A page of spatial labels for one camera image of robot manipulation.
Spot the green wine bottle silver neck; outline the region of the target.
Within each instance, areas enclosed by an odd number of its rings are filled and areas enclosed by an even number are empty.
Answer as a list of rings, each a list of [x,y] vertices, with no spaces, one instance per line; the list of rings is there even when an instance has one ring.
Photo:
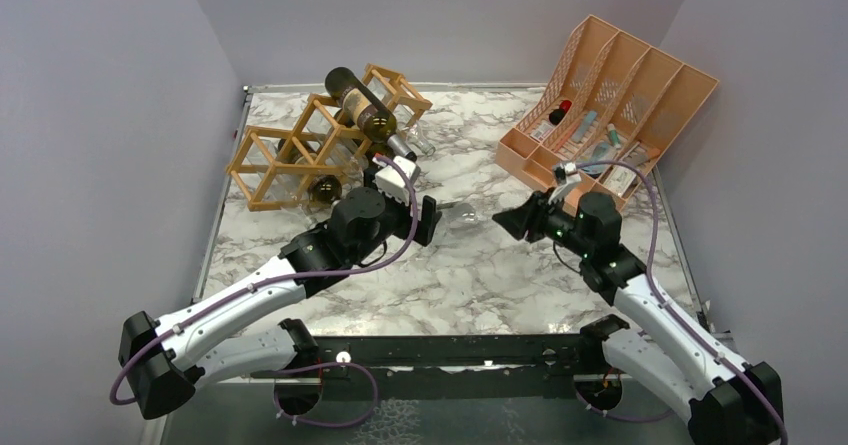
[[[286,142],[286,139],[279,140],[276,147],[278,152],[283,149]],[[317,159],[317,152],[312,147],[312,142],[306,141],[301,143],[302,146],[309,152],[309,156],[313,160]],[[306,164],[307,160],[296,146],[292,146],[289,152],[283,155],[283,162]],[[290,188],[290,190],[296,191],[297,187],[300,185],[302,177],[302,175],[287,175],[284,176],[283,183],[286,187]],[[313,178],[308,180],[306,191],[304,192],[306,197],[301,203],[301,208],[304,212],[310,214],[321,209],[329,208],[334,204],[334,202],[342,198],[342,192],[342,183],[337,176],[322,174],[315,175]]]

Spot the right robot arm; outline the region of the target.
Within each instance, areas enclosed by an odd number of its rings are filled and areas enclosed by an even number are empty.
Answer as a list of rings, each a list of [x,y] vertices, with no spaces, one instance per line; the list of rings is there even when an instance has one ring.
[[[622,217],[612,197],[584,194],[576,214],[536,191],[521,206],[493,215],[517,240],[549,239],[579,256],[587,286],[639,326],[609,317],[584,329],[579,363],[632,376],[687,426],[695,444],[785,444],[781,379],[753,365],[686,314],[653,278],[649,265],[620,241]]]

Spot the clear bottle silver cap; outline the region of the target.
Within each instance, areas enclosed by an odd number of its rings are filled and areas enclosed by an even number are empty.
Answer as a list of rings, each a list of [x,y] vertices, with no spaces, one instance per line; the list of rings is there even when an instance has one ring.
[[[476,225],[479,222],[479,216],[474,207],[462,201],[444,202],[437,206],[437,210],[441,213],[440,222],[447,226],[460,227]]]

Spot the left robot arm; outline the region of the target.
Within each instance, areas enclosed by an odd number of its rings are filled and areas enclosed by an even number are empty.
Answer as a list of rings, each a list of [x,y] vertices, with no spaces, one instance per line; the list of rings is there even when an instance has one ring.
[[[352,275],[387,267],[413,243],[428,245],[440,213],[434,198],[417,197],[419,173],[408,159],[379,155],[364,185],[338,201],[328,219],[296,235],[248,276],[158,318],[145,311],[128,317],[110,402],[135,404],[152,420],[177,410],[205,385],[273,368],[294,376],[309,371],[317,345],[301,322],[285,320],[248,336],[239,331]]]

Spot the small clear glass jar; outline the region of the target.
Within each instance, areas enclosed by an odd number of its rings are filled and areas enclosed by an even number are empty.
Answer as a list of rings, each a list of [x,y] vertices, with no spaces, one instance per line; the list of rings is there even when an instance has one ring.
[[[313,146],[316,154],[320,154],[328,145],[331,132],[334,128],[326,118],[317,113],[308,121],[306,128],[310,133],[314,133],[317,137],[316,141],[310,141],[309,145]],[[342,167],[345,174],[352,179],[358,179],[362,175],[362,170],[367,166],[367,160],[363,155],[356,157],[355,153],[349,152],[338,138],[333,145],[331,151],[326,157],[326,164]]]

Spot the clear tall glass bottle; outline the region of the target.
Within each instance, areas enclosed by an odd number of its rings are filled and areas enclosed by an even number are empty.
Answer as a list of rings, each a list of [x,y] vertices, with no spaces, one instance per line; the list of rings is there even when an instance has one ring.
[[[415,146],[424,156],[433,155],[436,147],[419,125],[419,120],[431,109],[432,103],[405,78],[392,82],[382,75],[373,75],[368,79],[366,86],[394,114],[400,134],[406,143]]]

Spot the clear square glass bottle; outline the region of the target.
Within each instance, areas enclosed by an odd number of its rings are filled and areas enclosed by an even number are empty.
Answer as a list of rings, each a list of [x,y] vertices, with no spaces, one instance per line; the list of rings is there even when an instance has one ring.
[[[292,174],[276,167],[265,192],[265,198],[269,201],[283,202],[281,209],[298,211],[307,225],[313,226],[320,220],[320,206],[314,203],[310,191],[317,178],[318,176],[314,173]]]

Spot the dark green wine bottle labelled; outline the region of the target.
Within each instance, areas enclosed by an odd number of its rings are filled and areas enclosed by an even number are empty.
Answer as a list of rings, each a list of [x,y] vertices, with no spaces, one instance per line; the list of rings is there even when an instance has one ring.
[[[355,122],[341,109],[339,109],[335,115],[334,119],[341,125],[344,125],[348,128],[356,128],[357,125]],[[351,153],[355,153],[362,144],[360,139],[351,139],[351,138],[343,138],[341,140],[343,146]],[[394,150],[389,147],[385,143],[377,143],[371,142],[371,145],[365,150],[364,157],[366,160],[371,161],[375,155],[380,154],[387,156],[391,159],[394,159],[396,154]]]

